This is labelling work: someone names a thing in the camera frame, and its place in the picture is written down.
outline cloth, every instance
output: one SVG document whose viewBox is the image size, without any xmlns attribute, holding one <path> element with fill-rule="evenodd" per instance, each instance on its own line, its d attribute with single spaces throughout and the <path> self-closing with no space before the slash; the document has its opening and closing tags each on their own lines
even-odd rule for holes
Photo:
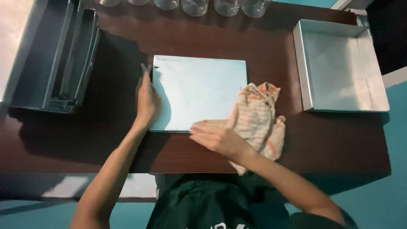
<svg viewBox="0 0 407 229">
<path fill-rule="evenodd" d="M 249 210 L 250 195 L 233 179 L 228 179 L 227 174 L 202 179 L 196 175 L 186 175 L 188 177 L 191 179 L 184 179 L 159 197 L 147 229 L 274 228 L 255 224 Z M 275 217 L 267 217 L 263 221 L 275 227 L 344 228 L 332 220 L 312 214 L 296 213 L 289 218 L 288 214 L 281 212 L 284 209 L 274 208 L 273 204 L 267 206 L 267 212 Z"/>
<path fill-rule="evenodd" d="M 203 120 L 197 124 L 226 126 L 244 138 L 257 152 L 271 160 L 281 156 L 285 136 L 285 117 L 275 118 L 275 103 L 280 88 L 271 83 L 259 87 L 250 83 L 239 94 L 227 120 Z M 230 162 L 239 175 L 246 169 Z"/>
</svg>

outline baking sheet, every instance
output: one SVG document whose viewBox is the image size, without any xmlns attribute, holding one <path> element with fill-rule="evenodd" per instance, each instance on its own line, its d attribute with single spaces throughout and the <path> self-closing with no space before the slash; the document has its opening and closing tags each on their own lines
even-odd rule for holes
<svg viewBox="0 0 407 229">
<path fill-rule="evenodd" d="M 226 119 L 247 85 L 246 61 L 155 55 L 153 85 L 162 113 L 152 131 L 187 132 L 204 119 Z"/>
</svg>

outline dark green shirt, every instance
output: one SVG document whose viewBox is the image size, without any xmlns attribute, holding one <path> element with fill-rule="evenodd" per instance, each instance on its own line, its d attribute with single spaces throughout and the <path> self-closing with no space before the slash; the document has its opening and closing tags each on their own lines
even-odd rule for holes
<svg viewBox="0 0 407 229">
<path fill-rule="evenodd" d="M 247 192 L 239 185 L 187 181 L 159 197 L 147 229 L 254 229 L 249 203 Z M 344 228 L 307 213 L 295 213 L 289 221 L 294 229 Z"/>
</svg>

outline person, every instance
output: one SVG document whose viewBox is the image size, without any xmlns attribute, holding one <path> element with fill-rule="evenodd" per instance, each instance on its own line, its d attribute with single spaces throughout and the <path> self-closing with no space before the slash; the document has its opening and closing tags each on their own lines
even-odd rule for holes
<svg viewBox="0 0 407 229">
<path fill-rule="evenodd" d="M 109 228 L 109 218 L 120 195 L 137 148 L 161 111 L 161 98 L 150 82 L 151 65 L 142 64 L 136 88 L 137 115 L 128 134 L 110 154 L 83 193 L 72 229 Z M 292 228 L 344 228 L 340 208 L 313 184 L 258 154 L 243 138 L 223 127 L 192 126 L 191 140 L 263 177 L 292 205 Z M 250 194 L 227 175 L 186 176 L 160 193 L 148 229 L 253 229 Z"/>
</svg>

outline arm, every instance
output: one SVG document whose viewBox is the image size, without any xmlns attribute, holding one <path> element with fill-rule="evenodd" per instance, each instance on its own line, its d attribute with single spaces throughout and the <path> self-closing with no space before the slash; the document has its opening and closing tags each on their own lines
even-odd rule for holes
<svg viewBox="0 0 407 229">
<path fill-rule="evenodd" d="M 232 130 L 194 125 L 190 133 L 190 139 L 268 180 L 300 210 L 345 225 L 340 208 L 329 196 L 298 174 L 258 154 Z"/>
<path fill-rule="evenodd" d="M 83 193 L 71 228 L 109 228 L 109 218 L 119 198 L 131 163 L 149 126 L 161 111 L 161 99 L 150 83 L 148 68 L 136 88 L 137 117 L 120 145 L 110 154 L 99 173 Z"/>
</svg>

